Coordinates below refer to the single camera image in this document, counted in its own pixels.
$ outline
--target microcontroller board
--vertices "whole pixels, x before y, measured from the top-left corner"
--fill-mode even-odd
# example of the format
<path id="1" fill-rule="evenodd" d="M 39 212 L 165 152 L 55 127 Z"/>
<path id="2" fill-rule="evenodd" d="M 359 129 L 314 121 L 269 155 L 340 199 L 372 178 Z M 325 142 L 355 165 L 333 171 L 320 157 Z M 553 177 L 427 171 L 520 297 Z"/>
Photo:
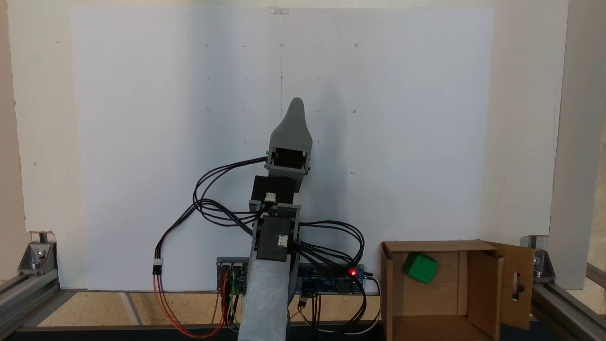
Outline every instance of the microcontroller board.
<path id="1" fill-rule="evenodd" d="M 221 291 L 221 274 L 227 271 L 229 278 L 226 286 L 231 288 L 235 281 L 234 293 L 245 294 L 247 289 L 248 258 L 246 257 L 218 257 L 217 258 L 217 291 Z M 364 285 L 364 265 L 358 264 L 353 269 L 348 269 L 351 275 Z M 303 296 L 312 294 L 323 295 L 359 295 L 361 294 L 357 284 L 346 275 L 324 274 L 319 272 L 309 263 L 300 263 L 296 293 Z"/>
<path id="2" fill-rule="evenodd" d="M 364 265 L 347 270 L 364 285 Z M 297 292 L 303 296 L 317 294 L 358 295 L 357 284 L 346 275 L 324 274 L 309 263 L 299 264 Z"/>

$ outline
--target white board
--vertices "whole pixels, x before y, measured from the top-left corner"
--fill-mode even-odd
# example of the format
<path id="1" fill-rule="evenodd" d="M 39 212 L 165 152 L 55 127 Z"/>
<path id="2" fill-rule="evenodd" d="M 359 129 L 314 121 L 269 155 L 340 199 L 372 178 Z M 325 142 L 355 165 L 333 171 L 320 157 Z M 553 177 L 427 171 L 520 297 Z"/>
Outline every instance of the white board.
<path id="1" fill-rule="evenodd" d="M 88 287 L 113 289 L 120 274 L 122 288 L 149 290 L 155 244 L 196 180 L 263 156 L 295 96 L 315 141 L 302 220 L 357 226 L 377 273 L 383 240 L 478 238 L 492 19 L 490 9 L 74 10 Z M 256 174 L 234 172 L 210 197 L 244 210 Z M 238 228 L 196 214 L 164 246 L 166 288 L 215 289 L 213 260 L 249 249 Z"/>
<path id="2" fill-rule="evenodd" d="M 26 228 L 56 234 L 63 287 L 151 289 L 152 250 L 189 204 L 197 178 L 264 154 L 279 110 L 293 96 L 303 97 L 315 140 L 299 197 L 303 218 L 360 227 L 367 239 L 363 263 L 371 271 L 378 270 L 382 240 L 511 242 L 548 232 L 551 183 L 543 180 L 553 173 L 555 145 L 545 146 L 540 158 L 525 158 L 557 134 L 566 1 L 532 3 L 522 12 L 516 1 L 450 1 L 428 4 L 434 9 L 292 7 L 282 16 L 268 8 L 185 3 L 71 6 L 84 2 L 57 1 L 43 12 L 28 2 L 9 8 Z M 28 29 L 40 23 L 50 33 Z M 379 33 L 392 41 L 373 39 Z M 39 54 L 45 59 L 30 58 Z M 300 72 L 285 67 L 289 62 Z M 413 68 L 411 62 L 446 64 Z M 459 76 L 452 65 L 468 73 Z M 349 69 L 362 81 L 357 75 L 354 84 L 344 81 Z M 554 91 L 512 91 L 519 79 Z M 470 96 L 470 89 L 478 93 Z M 444 101 L 428 100 L 436 91 Z M 514 112 L 500 105 L 505 100 Z M 425 120 L 431 115 L 439 116 L 437 123 Z M 521 117 L 531 118 L 523 129 Z M 513 123 L 503 130 L 495 122 Z M 508 157 L 495 159 L 491 150 Z M 518 162 L 521 155 L 527 162 Z M 212 196 L 245 208 L 253 176 L 263 173 L 260 167 L 235 172 Z M 526 183 L 532 188 L 521 186 Z M 528 191 L 535 195 L 520 195 Z M 510 226 L 512 217 L 521 223 Z M 332 235 L 303 236 L 353 247 Z M 213 273 L 214 258 L 247 255 L 249 247 L 240 230 L 196 215 L 165 244 L 165 286 L 212 290 L 214 276 L 206 274 Z"/>

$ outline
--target robotic arm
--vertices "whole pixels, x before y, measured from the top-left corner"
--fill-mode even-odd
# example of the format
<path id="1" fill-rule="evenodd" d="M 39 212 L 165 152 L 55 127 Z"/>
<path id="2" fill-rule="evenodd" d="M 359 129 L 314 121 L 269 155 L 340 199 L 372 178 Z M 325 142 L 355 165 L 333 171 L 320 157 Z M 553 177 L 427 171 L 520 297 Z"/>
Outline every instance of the robotic arm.
<path id="1" fill-rule="evenodd" d="M 298 254 L 288 250 L 299 239 L 301 207 L 293 199 L 308 174 L 312 144 L 303 101 L 295 98 L 271 133 L 268 176 L 255 177 L 248 204 L 251 212 L 267 215 L 253 227 L 239 341 L 286 339 L 288 304 L 295 295 L 299 268 Z"/>

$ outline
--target red wire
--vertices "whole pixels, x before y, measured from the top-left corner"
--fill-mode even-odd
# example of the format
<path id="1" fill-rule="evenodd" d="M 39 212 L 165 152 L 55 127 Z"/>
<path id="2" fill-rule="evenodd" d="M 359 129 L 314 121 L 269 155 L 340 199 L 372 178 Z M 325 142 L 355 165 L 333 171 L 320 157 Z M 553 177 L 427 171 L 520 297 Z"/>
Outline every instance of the red wire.
<path id="1" fill-rule="evenodd" d="M 221 278 L 221 293 L 223 294 L 225 292 L 225 284 L 227 282 L 227 272 L 224 273 L 224 275 Z M 154 296 L 156 297 L 156 300 L 158 301 L 158 304 L 160 305 L 160 308 L 162 309 L 162 311 L 164 312 L 164 315 L 166 315 L 166 317 L 168 318 L 168 320 L 170 321 L 170 323 L 175 326 L 175 328 L 180 331 L 181 333 L 185 334 L 186 336 L 195 338 L 195 339 L 207 339 L 209 337 L 213 337 L 217 334 L 219 334 L 219 332 L 221 331 L 221 329 L 223 329 L 223 324 L 225 322 L 225 313 L 226 313 L 226 307 L 225 307 L 225 297 L 222 298 L 221 300 L 221 321 L 219 321 L 219 324 L 217 325 L 217 327 L 215 328 L 215 330 L 213 330 L 210 333 L 207 333 L 205 335 L 197 335 L 197 334 L 192 334 L 190 331 L 188 331 L 183 325 L 181 325 L 181 323 L 179 322 L 179 320 L 176 318 L 174 312 L 172 311 L 172 309 L 170 309 L 170 306 L 168 305 L 168 300 L 166 299 L 166 296 L 164 295 L 164 287 L 162 285 L 162 278 L 158 275 L 156 278 L 156 275 L 154 275 L 153 278 L 153 290 L 154 290 Z M 215 314 L 216 314 L 216 305 L 217 305 L 217 301 L 218 301 L 218 295 L 219 293 L 217 293 L 217 300 L 215 300 L 215 311 L 213 312 L 213 320 L 211 323 L 213 323 L 215 321 Z"/>

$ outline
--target green dice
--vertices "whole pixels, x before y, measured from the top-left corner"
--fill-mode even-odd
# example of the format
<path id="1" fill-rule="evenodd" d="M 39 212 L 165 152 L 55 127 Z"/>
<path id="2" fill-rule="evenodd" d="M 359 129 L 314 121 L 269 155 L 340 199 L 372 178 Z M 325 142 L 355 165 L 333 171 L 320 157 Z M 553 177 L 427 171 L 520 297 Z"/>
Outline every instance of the green dice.
<path id="1" fill-rule="evenodd" d="M 438 263 L 422 252 L 411 252 L 402 269 L 417 281 L 429 284 L 438 270 Z"/>

